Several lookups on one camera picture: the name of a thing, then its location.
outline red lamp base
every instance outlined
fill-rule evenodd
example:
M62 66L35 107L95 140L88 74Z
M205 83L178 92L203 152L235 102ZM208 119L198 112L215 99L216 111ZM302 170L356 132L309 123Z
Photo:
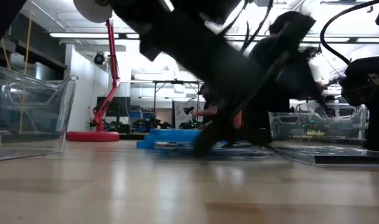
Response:
M68 141L83 141L83 142L110 142L119 141L120 135L117 132L76 132L67 133Z

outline red desk lamp arm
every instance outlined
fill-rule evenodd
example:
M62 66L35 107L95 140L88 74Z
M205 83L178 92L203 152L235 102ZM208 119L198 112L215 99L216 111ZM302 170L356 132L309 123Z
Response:
M113 32L113 22L112 19L106 21L106 26L108 28L108 39L109 39L109 50L110 50L110 72L112 75L112 89L110 90L106 99L102 102L102 105L98 110L94 110L95 131L103 131L103 116L108 110L109 103L113 99L117 88L119 87L119 75L117 70L117 58L116 58L116 48L115 48L115 33Z

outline white pillar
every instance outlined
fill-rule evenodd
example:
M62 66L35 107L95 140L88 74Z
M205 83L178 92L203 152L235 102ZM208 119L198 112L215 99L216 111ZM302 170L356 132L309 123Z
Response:
M35 78L39 80L51 80L51 68L37 62L35 64Z

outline pipe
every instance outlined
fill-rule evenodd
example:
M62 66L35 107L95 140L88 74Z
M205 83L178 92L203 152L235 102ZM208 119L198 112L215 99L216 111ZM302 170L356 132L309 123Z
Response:
M52 21L54 21L58 26L60 26L62 29L66 30L66 28L61 25L58 21L56 21L52 16L50 16L47 12L45 12L40 6L38 6L36 3L34 3L32 0L29 0L33 6L35 6L38 10L40 10L42 13L44 13L48 18L50 18Z
M66 28L65 30L76 30L76 29L88 29L88 30L92 30L90 32L93 32L93 30L95 29L99 29L99 30L104 30L105 28L104 27L72 27L68 24L68 22L62 18L60 15L61 14L68 14L68 13L71 13L71 12L57 12L56 15L58 17L58 19L60 19L62 22L64 22L66 25L68 25L68 28ZM129 26L123 26L123 27L114 27L114 29L120 29L120 33L132 33L132 34L137 34L135 33L135 31L130 28Z
M299 2L299 4L297 4L297 6L295 6L295 7L292 9L292 11L295 11L295 10L297 10L298 8L300 8L300 7L304 4L305 1L306 1L306 0L301 0L301 1Z
M356 6L362 3L366 3L364 1L358 2L342 2L342 1L321 1L319 4L325 4L325 5L333 5L333 6Z

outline black cable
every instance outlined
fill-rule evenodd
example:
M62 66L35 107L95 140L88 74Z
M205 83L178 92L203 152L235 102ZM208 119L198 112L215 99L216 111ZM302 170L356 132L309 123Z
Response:
M330 24L332 22L334 22L340 16L343 16L343 15L349 13L349 12L352 12L352 11L355 11L355 10L358 10L358 9L362 9L362 8L365 8L365 7L368 7L368 6L372 6L372 5L378 4L378 3L379 3L379 0L372 0L372 1L369 1L369 2L365 2L365 3L359 4L359 5L353 6L353 7L349 8L349 9L346 9L346 10L338 13L333 18L329 19L329 21L327 21L327 23L324 25L324 27L321 30L320 38L321 38L321 44L322 44L322 46L324 46L329 52L332 52L332 54L334 54L339 59L343 60L347 65L349 65L351 63L351 61L349 59L347 59L346 57L344 57L342 54L338 53L338 51L334 50L331 46L329 46L326 43L326 41L325 41L326 30L330 26Z
M103 123L105 124L107 130L110 130L110 126L109 126L109 124L106 122L106 120L105 120L105 119L102 119L102 121L103 121Z
M243 44L242 48L240 49L240 53L243 53L248 48L248 46L252 43L252 41L254 41L254 39L256 38L256 36L258 35L258 33L260 32L261 28L263 27L263 25L265 23L266 18L268 18L269 13L271 12L273 3L274 3L273 0L269 0L268 1L268 7L266 9L266 13L265 13L264 19L260 22L260 24L257 27L257 30L250 37L250 39L248 39L248 41Z
M249 22L246 21L246 37L245 37L245 41L244 43L247 43L249 41L249 37L250 37L250 25L249 25Z

